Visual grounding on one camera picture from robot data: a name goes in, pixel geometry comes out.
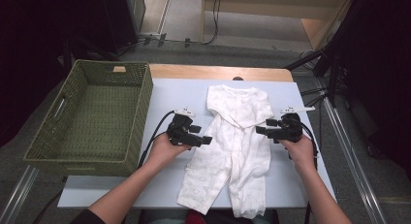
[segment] baby clothing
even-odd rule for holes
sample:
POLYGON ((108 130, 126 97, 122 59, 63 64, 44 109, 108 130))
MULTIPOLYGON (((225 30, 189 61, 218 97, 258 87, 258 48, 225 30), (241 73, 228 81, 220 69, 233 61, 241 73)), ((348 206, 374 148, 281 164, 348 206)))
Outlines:
POLYGON ((207 109, 214 119, 205 131, 210 145, 196 148, 185 169, 177 203, 206 214, 229 181, 235 217, 254 218, 266 210, 269 139, 255 126, 272 118, 268 94, 257 88, 210 86, 207 109))

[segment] wicker basket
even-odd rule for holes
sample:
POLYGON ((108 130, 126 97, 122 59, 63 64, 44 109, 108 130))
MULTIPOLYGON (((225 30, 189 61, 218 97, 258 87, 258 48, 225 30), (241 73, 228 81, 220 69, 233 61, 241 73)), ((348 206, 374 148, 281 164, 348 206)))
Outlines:
POLYGON ((23 160, 58 175, 129 176, 152 87, 147 63, 78 60, 23 160))

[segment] human hand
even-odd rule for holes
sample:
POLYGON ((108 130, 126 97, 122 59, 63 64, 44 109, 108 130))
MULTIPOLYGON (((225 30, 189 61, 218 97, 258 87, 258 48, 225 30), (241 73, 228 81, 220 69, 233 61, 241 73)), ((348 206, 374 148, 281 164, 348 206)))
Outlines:
POLYGON ((173 145, 166 133, 161 134, 154 140, 145 164, 163 169, 172 163, 178 154, 189 148, 191 146, 186 144, 173 145))
POLYGON ((312 142, 306 135, 302 135, 297 143, 286 140, 279 140, 279 142, 287 148, 296 164, 297 171, 301 169, 315 169, 312 142))

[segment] dark sleeve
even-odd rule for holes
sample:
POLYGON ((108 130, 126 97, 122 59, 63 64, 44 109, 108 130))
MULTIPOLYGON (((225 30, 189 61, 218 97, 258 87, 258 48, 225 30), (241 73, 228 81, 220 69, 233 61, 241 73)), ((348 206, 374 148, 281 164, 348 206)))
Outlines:
POLYGON ((87 208, 83 210, 73 221, 71 224, 105 224, 104 221, 97 216, 94 212, 88 210, 87 208))

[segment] floor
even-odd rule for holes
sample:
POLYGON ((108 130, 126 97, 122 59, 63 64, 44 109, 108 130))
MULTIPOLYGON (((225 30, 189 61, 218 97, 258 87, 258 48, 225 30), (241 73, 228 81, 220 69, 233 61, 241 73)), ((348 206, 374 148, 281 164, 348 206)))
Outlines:
MULTIPOLYGON (((272 68, 285 66, 297 60, 302 53, 311 50, 298 19, 234 14, 220 14, 218 38, 212 45, 206 47, 195 45, 185 48, 183 43, 179 42, 183 42, 186 38, 190 38, 192 42, 202 40, 202 25, 199 19, 201 0, 146 0, 146 2, 147 13, 142 26, 142 34, 159 36, 167 33, 166 40, 169 42, 161 48, 153 44, 145 47, 139 45, 125 53, 121 58, 123 60, 143 58, 150 62, 162 63, 185 62, 272 68)), ((214 32, 212 13, 205 15, 204 32, 204 40, 211 39, 214 32)), ((300 67, 292 73, 301 91, 317 87, 316 79, 312 77, 309 68, 300 67)), ((5 201, 9 200, 16 182, 26 169, 26 165, 21 163, 24 149, 29 146, 57 91, 58 87, 50 92, 44 104, 39 106, 27 120, 16 138, 0 148, 0 161, 2 162, 0 169, 2 205, 0 208, 5 207, 5 201)), ((308 102, 316 96, 318 94, 312 94, 303 99, 308 102)), ((411 219, 409 213, 411 182, 404 171, 392 161, 369 157, 364 138, 356 120, 346 109, 343 96, 337 101, 338 111, 352 143, 352 150, 358 154, 388 222, 409 222, 411 219)), ((323 108, 322 111, 312 112, 309 118, 312 126, 317 129, 315 131, 317 140, 321 141, 324 146, 324 160, 338 203, 354 223, 371 223, 327 112, 323 108), (321 135, 319 135, 320 126, 322 126, 321 135)), ((34 220, 49 199, 64 186, 61 180, 62 176, 50 176, 39 172, 31 191, 25 194, 26 201, 16 218, 16 223, 27 223, 34 220)), ((44 223, 67 222, 77 213, 79 213, 77 209, 56 208, 56 202, 54 202, 44 217, 44 223)), ((303 210, 281 210, 280 220, 281 223, 301 223, 302 215, 303 210)), ((138 212, 132 213, 127 223, 137 223, 138 217, 138 212)))

